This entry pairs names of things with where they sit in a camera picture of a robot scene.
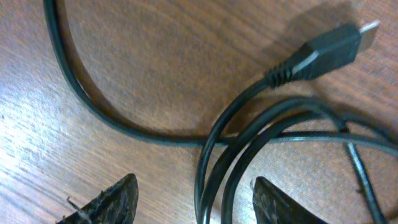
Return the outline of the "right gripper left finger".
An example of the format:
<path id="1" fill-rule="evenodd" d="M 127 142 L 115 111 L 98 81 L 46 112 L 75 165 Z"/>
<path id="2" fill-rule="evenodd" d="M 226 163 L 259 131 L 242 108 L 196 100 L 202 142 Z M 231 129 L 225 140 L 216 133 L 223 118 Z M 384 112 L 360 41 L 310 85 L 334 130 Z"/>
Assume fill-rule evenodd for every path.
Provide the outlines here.
<path id="1" fill-rule="evenodd" d="M 59 222 L 67 223 L 123 223 L 132 224 L 136 217 L 139 188 L 133 173 L 125 175 L 114 185 L 102 191 L 84 207 L 70 199 L 67 202 L 76 210 Z"/>

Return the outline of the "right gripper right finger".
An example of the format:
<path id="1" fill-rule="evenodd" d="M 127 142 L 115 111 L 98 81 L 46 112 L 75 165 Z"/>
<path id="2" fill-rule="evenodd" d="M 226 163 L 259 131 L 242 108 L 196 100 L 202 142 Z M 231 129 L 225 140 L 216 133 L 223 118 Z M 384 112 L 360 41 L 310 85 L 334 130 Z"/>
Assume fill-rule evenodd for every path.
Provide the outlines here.
<path id="1" fill-rule="evenodd" d="M 257 223 L 326 224 L 265 177 L 257 177 L 252 197 Z"/>

